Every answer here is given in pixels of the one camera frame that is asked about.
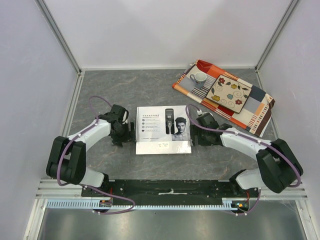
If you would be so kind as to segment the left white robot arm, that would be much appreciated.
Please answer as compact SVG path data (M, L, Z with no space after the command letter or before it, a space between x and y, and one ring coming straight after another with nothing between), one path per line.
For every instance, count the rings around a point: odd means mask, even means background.
M54 139L46 174L60 181L60 185L92 186L99 197L110 191L109 176L87 167L87 151L105 137L111 144L122 147L124 143L136 142L134 123L128 122L129 111L114 104L110 112L100 114L85 129Z

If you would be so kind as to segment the white clipper kit box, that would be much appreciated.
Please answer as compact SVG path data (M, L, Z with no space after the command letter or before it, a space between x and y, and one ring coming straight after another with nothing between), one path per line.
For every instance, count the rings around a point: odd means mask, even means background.
M137 155L191 152L190 122L184 105L137 107Z

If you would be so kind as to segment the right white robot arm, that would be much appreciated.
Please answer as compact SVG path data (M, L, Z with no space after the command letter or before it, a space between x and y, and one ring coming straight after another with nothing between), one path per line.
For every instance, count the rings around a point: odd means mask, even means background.
M239 170L229 179L229 191L235 197L262 187L279 194L301 184L303 168L283 139L270 141L250 136L229 124L218 124L211 113L200 110L192 121L191 136L194 145L226 147L257 162L257 168Z

